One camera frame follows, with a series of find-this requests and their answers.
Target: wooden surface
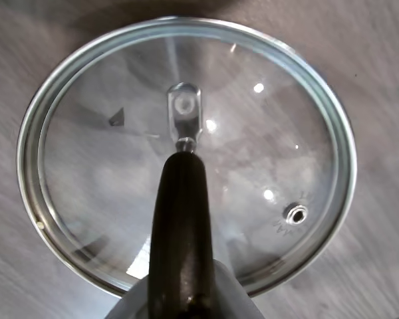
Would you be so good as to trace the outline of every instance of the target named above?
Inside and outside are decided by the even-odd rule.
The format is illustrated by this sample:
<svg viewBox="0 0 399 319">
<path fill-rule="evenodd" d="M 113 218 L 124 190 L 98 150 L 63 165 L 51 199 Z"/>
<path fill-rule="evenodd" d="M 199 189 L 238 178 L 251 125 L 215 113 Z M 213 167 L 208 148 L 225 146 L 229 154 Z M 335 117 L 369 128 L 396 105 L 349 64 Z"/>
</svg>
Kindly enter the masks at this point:
<svg viewBox="0 0 399 319">
<path fill-rule="evenodd" d="M 358 148 L 349 216 L 298 277 L 254 299 L 267 318 L 399 317 L 399 0 L 0 1 L 0 318 L 103 318 L 116 299 L 46 247 L 21 203 L 15 146 L 52 68 L 85 42 L 161 15 L 230 20 L 290 44 L 336 90 Z"/>
</svg>

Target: pot lid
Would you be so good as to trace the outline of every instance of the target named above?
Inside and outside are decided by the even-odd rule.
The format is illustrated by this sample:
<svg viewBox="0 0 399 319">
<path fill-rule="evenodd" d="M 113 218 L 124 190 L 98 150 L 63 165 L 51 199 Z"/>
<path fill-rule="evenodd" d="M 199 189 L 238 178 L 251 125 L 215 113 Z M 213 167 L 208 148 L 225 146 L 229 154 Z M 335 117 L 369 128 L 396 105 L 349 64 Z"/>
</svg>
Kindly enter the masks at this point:
<svg viewBox="0 0 399 319">
<path fill-rule="evenodd" d="M 177 85 L 198 90 L 173 96 Z M 207 171 L 214 258 L 248 293 L 298 272 L 345 216 L 352 132 L 330 88 L 294 51 L 222 21 L 126 27 L 57 67 L 18 145 L 21 193 L 38 232 L 107 291 L 121 295 L 148 274 L 161 170 L 176 151 L 168 104 L 192 101 L 202 108 L 196 154 Z"/>
</svg>

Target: stainless steel rim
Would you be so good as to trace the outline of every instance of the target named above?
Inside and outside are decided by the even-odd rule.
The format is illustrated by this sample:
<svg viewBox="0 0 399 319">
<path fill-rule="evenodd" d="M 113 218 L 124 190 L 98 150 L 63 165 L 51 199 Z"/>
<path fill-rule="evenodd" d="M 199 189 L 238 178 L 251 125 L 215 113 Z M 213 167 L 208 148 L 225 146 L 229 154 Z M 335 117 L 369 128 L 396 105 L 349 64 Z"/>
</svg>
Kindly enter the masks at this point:
<svg viewBox="0 0 399 319">
<path fill-rule="evenodd" d="M 315 260 L 342 225 L 353 198 L 357 171 L 356 149 L 346 113 L 328 84 L 285 43 L 242 25 L 199 18 L 168 17 L 112 31 L 84 45 L 63 60 L 38 89 L 21 124 L 17 144 L 17 176 L 25 209 L 50 250 L 75 273 L 117 296 L 122 296 L 126 291 L 119 282 L 90 274 L 81 263 L 74 261 L 74 256 L 63 249 L 63 245 L 73 245 L 73 243 L 69 234 L 66 234 L 68 243 L 62 242 L 65 231 L 59 227 L 59 216 L 51 209 L 53 204 L 50 198 L 44 196 L 47 190 L 42 173 L 42 160 L 47 127 L 54 109 L 65 92 L 74 80 L 95 62 L 134 43 L 168 35 L 192 35 L 200 29 L 202 34 L 198 33 L 197 37 L 221 39 L 222 35 L 230 34 L 232 38 L 273 60 L 296 78 L 321 111 L 330 131 L 334 152 L 338 156 L 336 157 L 338 171 L 331 191 L 333 195 L 331 203 L 340 209 L 331 229 L 303 263 L 278 280 L 262 282 L 259 286 L 245 282 L 244 287 L 247 292 L 253 296 L 269 290 L 300 273 Z"/>
</svg>

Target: wooden table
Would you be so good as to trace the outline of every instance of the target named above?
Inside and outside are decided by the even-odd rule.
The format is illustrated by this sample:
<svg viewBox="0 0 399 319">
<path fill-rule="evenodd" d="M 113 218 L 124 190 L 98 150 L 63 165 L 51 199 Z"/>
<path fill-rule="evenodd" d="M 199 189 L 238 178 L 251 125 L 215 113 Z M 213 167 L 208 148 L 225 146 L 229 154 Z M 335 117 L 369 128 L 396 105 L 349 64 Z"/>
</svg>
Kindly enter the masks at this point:
<svg viewBox="0 0 399 319">
<path fill-rule="evenodd" d="M 164 15 L 234 21 L 281 39 L 320 70 L 350 116 L 358 184 L 349 216 L 312 266 L 254 299 L 264 315 L 399 317 L 399 0 L 0 0 L 0 318 L 103 318 L 115 304 L 34 231 L 17 187 L 17 133 L 66 55 Z"/>
</svg>

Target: black plastic handle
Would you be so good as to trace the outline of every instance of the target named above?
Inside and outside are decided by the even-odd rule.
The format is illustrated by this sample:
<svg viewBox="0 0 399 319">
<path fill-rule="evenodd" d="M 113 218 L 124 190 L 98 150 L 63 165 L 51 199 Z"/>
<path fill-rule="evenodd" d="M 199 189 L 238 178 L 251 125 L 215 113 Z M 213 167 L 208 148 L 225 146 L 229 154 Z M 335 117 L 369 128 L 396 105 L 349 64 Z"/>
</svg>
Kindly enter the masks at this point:
<svg viewBox="0 0 399 319">
<path fill-rule="evenodd" d="M 203 162 L 180 152 L 164 165 L 150 250 L 151 319 L 211 318 L 214 268 Z"/>
</svg>

